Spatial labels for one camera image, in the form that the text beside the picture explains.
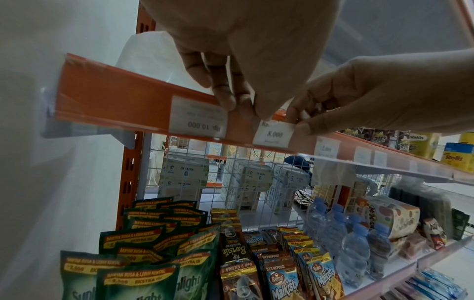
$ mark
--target price tag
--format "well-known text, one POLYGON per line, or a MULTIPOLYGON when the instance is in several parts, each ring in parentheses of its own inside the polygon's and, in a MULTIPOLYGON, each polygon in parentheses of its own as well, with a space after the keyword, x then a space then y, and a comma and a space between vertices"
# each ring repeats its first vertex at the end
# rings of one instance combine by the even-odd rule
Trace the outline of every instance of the price tag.
POLYGON ((364 147, 356 147, 354 154, 354 162, 358 164, 370 164, 370 157, 372 156, 372 150, 364 147))
POLYGON ((375 151, 374 165, 382 168, 387 167, 387 154, 381 151, 375 151))
POLYGON ((169 132, 224 138, 227 112, 220 106, 174 96, 169 132))
POLYGON ((416 161, 410 161, 410 172, 418 173, 418 164, 416 161))
POLYGON ((341 141, 336 139, 318 136, 316 140, 315 156, 337 159, 340 144, 341 141))
POLYGON ((278 121, 260 121, 253 138, 254 145, 288 148, 295 125, 278 121))

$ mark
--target clear plastic bottle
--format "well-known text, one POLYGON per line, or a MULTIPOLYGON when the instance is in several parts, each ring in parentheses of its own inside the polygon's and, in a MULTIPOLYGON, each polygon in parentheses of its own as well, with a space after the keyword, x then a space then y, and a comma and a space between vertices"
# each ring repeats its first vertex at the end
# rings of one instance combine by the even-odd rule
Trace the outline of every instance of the clear plastic bottle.
POLYGON ((342 246, 342 240, 347 235, 347 230, 346 216, 339 212, 334 212, 333 215, 333 220, 327 222, 322 247, 329 251, 333 259, 336 259, 342 246))
POLYGON ((347 233, 351 233, 354 225, 359 224, 360 222, 362 222, 361 216, 359 216, 358 214, 350 214, 349 218, 346 221, 347 233))
POLYGON ((342 205, 334 204, 331 208, 331 211, 327 213, 327 219, 332 220, 335 212, 342 213, 343 211, 344 207, 342 205))
POLYGON ((336 262, 341 279, 349 286, 358 288, 364 280, 370 258, 367 242, 369 230, 362 224, 354 225, 354 231, 342 241, 342 250, 336 262))
POLYGON ((307 219, 307 235, 312 238, 317 246, 321 245, 321 238, 324 234, 326 227, 326 204, 317 204, 316 208, 311 214, 308 215, 307 219))
POLYGON ((305 220, 303 230, 308 236, 311 236, 311 234, 312 234, 311 228, 308 226, 308 219, 309 219, 310 215, 313 213, 313 211, 316 209, 316 206, 318 204, 324 204, 324 203, 325 203, 325 201, 324 201, 323 197, 315 197, 315 199, 313 200, 313 203, 311 203, 308 206, 308 209, 306 210, 306 220, 305 220))
POLYGON ((379 280, 384 277, 384 270, 389 260, 392 245, 389 240, 390 227, 375 223, 373 230, 367 235, 367 242, 370 246, 370 260, 368 273, 373 280, 379 280))

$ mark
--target wire mesh panel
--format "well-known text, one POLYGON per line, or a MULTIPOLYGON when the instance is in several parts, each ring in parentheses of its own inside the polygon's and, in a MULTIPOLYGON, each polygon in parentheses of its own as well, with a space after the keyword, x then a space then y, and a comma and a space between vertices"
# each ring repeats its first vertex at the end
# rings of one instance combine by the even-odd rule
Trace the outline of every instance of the wire mesh panel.
POLYGON ((198 208, 236 209, 243 230, 303 225, 323 197, 348 212, 366 194, 387 195, 398 175, 361 175, 352 187, 313 186, 314 158, 153 134, 145 198, 196 200, 198 208))

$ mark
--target hand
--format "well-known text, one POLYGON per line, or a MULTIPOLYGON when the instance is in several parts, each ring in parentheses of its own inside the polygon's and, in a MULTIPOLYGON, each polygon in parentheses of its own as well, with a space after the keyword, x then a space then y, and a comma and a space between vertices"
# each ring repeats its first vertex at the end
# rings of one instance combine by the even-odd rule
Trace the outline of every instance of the hand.
POLYGON ((287 109, 295 133, 474 128, 474 51, 360 57, 308 83, 287 109))
POLYGON ((270 118, 311 76, 339 5, 338 0, 140 3, 173 37, 191 77, 212 87, 224 109, 237 107, 242 116, 255 113, 261 119, 270 118))

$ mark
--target blue bottle cap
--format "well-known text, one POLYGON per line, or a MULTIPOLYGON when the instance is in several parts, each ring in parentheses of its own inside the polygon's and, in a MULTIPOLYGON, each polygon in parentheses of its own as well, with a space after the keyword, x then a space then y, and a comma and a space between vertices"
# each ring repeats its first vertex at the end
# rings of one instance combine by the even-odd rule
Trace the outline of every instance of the blue bottle cap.
POLYGON ((318 203, 316 204, 316 210, 322 214, 325 214, 327 210, 327 206, 324 203, 318 203))
POLYGON ((360 222, 362 222, 362 217, 359 216, 358 214, 350 214, 349 220, 354 222, 354 224, 359 224, 360 222))
POLYGON ((355 224, 353 228, 354 232, 360 236, 367 236, 369 229, 362 224, 355 224))
POLYGON ((335 212, 340 212, 342 213, 342 211, 344 210, 344 207, 340 204, 334 204, 332 206, 332 209, 335 211, 335 212))
POLYGON ((315 197, 314 199, 314 203, 316 203, 316 205, 318 204, 325 204, 326 203, 326 200, 323 198, 323 197, 315 197))
POLYGON ((346 221, 346 216, 340 212, 334 212, 334 219, 338 222, 344 223, 346 221))
POLYGON ((374 225, 375 230, 385 235, 390 235, 390 227, 382 223, 375 223, 374 225))

